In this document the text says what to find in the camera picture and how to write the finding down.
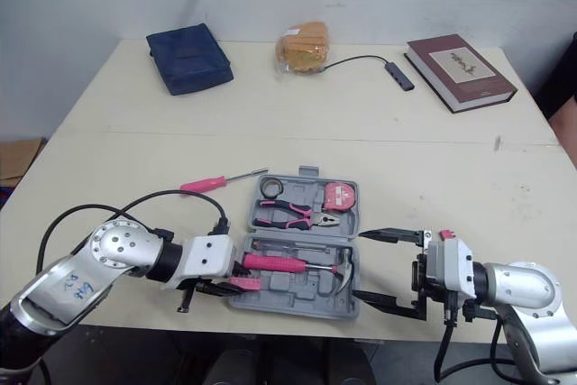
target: gray tool case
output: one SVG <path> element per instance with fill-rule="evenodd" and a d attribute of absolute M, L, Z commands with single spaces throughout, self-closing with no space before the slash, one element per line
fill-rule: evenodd
<path fill-rule="evenodd" d="M 229 304 L 231 307 L 299 316 L 356 318 L 359 315 L 360 301 L 353 297 L 353 290 L 360 287 L 360 260 L 353 239 L 359 229 L 359 187 L 350 180 L 319 178 L 318 168 L 315 167 L 300 167 L 298 173 L 299 176 L 267 174 L 259 179 L 248 222 L 254 232 L 248 234 L 244 240 L 241 262 L 245 254 L 252 253 L 290 257 L 330 266 L 341 263 L 343 249 L 349 249 L 353 264 L 353 275 L 349 284 L 336 294 L 341 280 L 329 270 L 306 270 L 299 273 L 251 270 L 251 278 L 261 279 L 261 290 L 230 297 Z M 276 197 L 277 200 L 311 206 L 313 212 L 338 216 L 340 224 L 330 227 L 313 225 L 309 230 L 255 226 L 255 218 L 281 222 L 300 218 L 282 209 L 258 206 L 259 200 L 267 199 L 261 193 L 260 184 L 268 178 L 276 178 L 282 182 L 283 192 Z M 343 182 L 354 188 L 355 202 L 352 208 L 343 212 L 322 209 L 325 185 L 330 182 Z"/>

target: black cable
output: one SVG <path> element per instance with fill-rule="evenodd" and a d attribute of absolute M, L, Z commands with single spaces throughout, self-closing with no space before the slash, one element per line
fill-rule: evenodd
<path fill-rule="evenodd" d="M 500 317 L 497 318 L 497 324 L 495 325 L 495 332 L 493 333 L 493 339 L 490 342 L 490 366 L 495 371 L 497 376 L 499 376 L 503 380 L 508 380 L 511 383 L 516 383 L 517 385 L 531 385 L 531 382 L 527 382 L 526 380 L 516 379 L 507 374 L 503 373 L 497 367 L 497 359 L 495 358 L 495 353 L 497 352 L 497 341 L 499 340 L 499 334 L 501 334 L 501 327 L 503 325 L 503 319 Z"/>
<path fill-rule="evenodd" d="M 469 367 L 474 367 L 476 365 L 492 364 L 493 362 L 495 362 L 496 364 L 515 365 L 515 362 L 513 360 L 508 360 L 505 358 L 495 358 L 493 355 L 490 358 L 479 358 L 477 360 L 461 362 L 459 364 L 455 364 L 452 367 L 449 367 L 445 371 L 441 371 L 441 368 L 443 367 L 444 357 L 447 353 L 447 349 L 449 348 L 449 343 L 451 342 L 453 329 L 454 329 L 453 324 L 451 323 L 447 324 L 446 328 L 444 329 L 443 340 L 441 340 L 441 345 L 439 346 L 439 350 L 436 354 L 433 374 L 435 375 L 435 381 L 437 383 L 447 378 L 448 376 L 452 375 L 453 373 L 456 373 L 464 369 L 468 369 Z"/>
<path fill-rule="evenodd" d="M 198 198 L 202 198 L 203 200 L 207 201 L 208 203 L 210 203 L 211 205 L 213 205 L 216 209 L 218 209 L 218 212 L 220 213 L 220 221 L 226 221 L 226 214 L 224 213 L 224 209 L 222 206 L 220 206 L 220 203 L 218 203 L 216 200 L 214 200 L 213 198 L 209 197 L 209 196 L 205 196 L 204 194 L 200 194 L 200 193 L 194 193 L 192 191 L 184 191 L 181 189 L 163 189 L 162 191 L 156 191 L 155 193 L 150 193 L 147 194 L 146 196 L 143 196 L 141 198 L 137 198 L 136 200 L 134 200 L 133 202 L 129 203 L 128 205 L 126 205 L 125 207 L 123 207 L 121 209 L 121 211 L 125 212 L 128 211 L 129 209 L 132 209 L 133 207 L 135 207 L 136 205 L 139 205 L 140 203 L 149 200 L 151 198 L 155 198 L 155 197 L 159 197 L 159 196 L 167 196 L 169 194 L 179 194 L 179 195 L 185 195 L 185 196 L 193 196 L 193 197 L 198 197 Z M 115 218 L 117 218 L 118 216 L 120 216 L 120 214 L 116 213 L 114 215 L 112 215 L 109 220 L 114 220 Z M 82 240 L 82 242 L 80 242 L 76 247 L 74 247 L 74 250 L 72 250 L 72 252 L 70 254 L 76 254 L 77 252 L 79 252 L 82 247 L 84 247 L 84 244 L 87 242 L 88 238 L 84 238 Z"/>
<path fill-rule="evenodd" d="M 458 371 L 468 369 L 469 367 L 474 367 L 476 365 L 483 365 L 483 364 L 491 364 L 491 358 L 478 358 L 476 360 L 470 360 L 466 362 L 461 362 L 459 364 L 455 364 L 453 367 L 449 367 L 445 371 L 441 372 L 441 380 L 445 379 L 446 377 L 456 373 Z M 508 360 L 505 358 L 496 358 L 495 362 L 497 364 L 507 364 L 507 365 L 515 365 L 513 360 Z"/>
<path fill-rule="evenodd" d="M 87 205 L 74 206 L 71 209 L 69 209 L 68 211 L 65 211 L 62 214 L 60 214 L 52 222 L 52 224 L 48 227 L 48 229 L 46 229 L 46 232 L 44 233 L 44 236 L 42 237 L 42 240 L 40 241 L 40 247 L 38 249 L 38 258 L 36 259 L 36 274 L 37 275 L 39 273 L 41 273 L 42 268 L 44 268 L 44 254 L 46 253 L 46 246 L 48 245 L 48 240 L 50 238 L 50 235 L 52 234 L 52 232 L 54 232 L 54 229 L 56 228 L 56 226 L 67 216 L 74 214 L 77 211 L 82 211 L 84 209 L 104 209 L 105 211 L 114 212 L 115 215 L 117 215 L 117 216 L 123 215 L 126 218 L 129 218 L 129 219 L 135 221 L 136 223 L 142 225 L 142 223 L 140 221 L 138 221 L 136 218 L 134 218 L 130 214 L 127 214 L 123 209 L 118 209 L 117 207 L 113 207 L 113 206 L 109 206 L 109 205 L 99 205 L 98 203 L 90 203 Z"/>
<path fill-rule="evenodd" d="M 386 60 L 385 58 L 382 58 L 381 56 L 377 56 L 375 54 L 363 54 L 362 56 L 353 56 L 352 58 L 339 60 L 338 62 L 331 63 L 330 65 L 326 65 L 325 67 L 323 67 L 321 69 L 320 72 L 326 71 L 327 69 L 335 67 L 337 65 L 340 65 L 341 63 L 348 62 L 349 60 L 357 60 L 357 59 L 364 59 L 364 58 L 379 59 L 379 60 L 382 60 L 383 62 L 385 62 L 385 65 L 389 63 L 388 60 Z"/>
<path fill-rule="evenodd" d="M 226 218 L 226 214 L 224 213 L 223 207 L 220 206 L 220 203 L 218 203 L 213 198 L 211 198 L 209 196 L 205 196 L 204 194 L 194 193 L 192 191 L 184 191 L 182 189 L 163 189 L 162 191 L 156 191 L 155 193 L 147 194 L 146 196 L 143 196 L 141 198 L 137 198 L 133 202 L 129 203 L 128 205 L 123 207 L 122 210 L 124 212 L 128 211 L 129 209 L 135 207 L 136 205 L 139 205 L 140 203 L 142 203 L 146 200 L 149 200 L 151 198 L 155 198 L 158 196 L 167 196 L 169 194 L 180 194 L 180 195 L 185 195 L 185 196 L 194 196 L 194 197 L 202 198 L 203 200 L 205 200 L 208 203 L 210 203 L 211 205 L 213 205 L 216 209 L 218 209 L 218 212 L 220 213 L 221 218 Z"/>
<path fill-rule="evenodd" d="M 441 367 L 443 367 L 444 356 L 447 353 L 447 349 L 449 348 L 449 343 L 451 342 L 451 336 L 453 335 L 454 324 L 447 323 L 446 327 L 444 328 L 443 340 L 441 340 L 441 344 L 439 345 L 439 350 L 436 353 L 435 357 L 435 364 L 433 367 L 433 374 L 435 376 L 435 382 L 440 382 L 441 377 Z"/>
<path fill-rule="evenodd" d="M 44 360 L 40 360 L 38 363 L 40 371 L 42 372 L 42 377 L 44 378 L 44 385 L 52 385 L 52 378 L 50 377 L 50 371 Z"/>

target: book cover label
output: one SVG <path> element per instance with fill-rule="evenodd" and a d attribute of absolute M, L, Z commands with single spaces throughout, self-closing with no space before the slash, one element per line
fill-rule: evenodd
<path fill-rule="evenodd" d="M 466 47 L 434 51 L 429 55 L 455 83 L 495 76 L 493 71 Z"/>

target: hammer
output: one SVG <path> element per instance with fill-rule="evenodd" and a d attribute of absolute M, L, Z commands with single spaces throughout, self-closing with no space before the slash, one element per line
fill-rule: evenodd
<path fill-rule="evenodd" d="M 328 270 L 341 278 L 341 284 L 336 290 L 337 294 L 344 289 L 353 275 L 351 249 L 349 248 L 343 248 L 343 261 L 338 265 L 318 265 L 289 257 L 259 256 L 257 254 L 246 254 L 243 265 L 249 270 L 280 270 L 293 273 L 308 270 Z"/>

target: white wall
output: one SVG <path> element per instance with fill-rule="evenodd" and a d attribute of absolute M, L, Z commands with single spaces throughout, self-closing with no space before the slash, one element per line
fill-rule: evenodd
<path fill-rule="evenodd" d="M 50 135 L 120 38 L 206 22 L 218 39 L 274 41 L 309 19 L 342 43 L 458 32 L 502 46 L 536 90 L 577 31 L 577 0 L 0 0 L 0 140 Z"/>

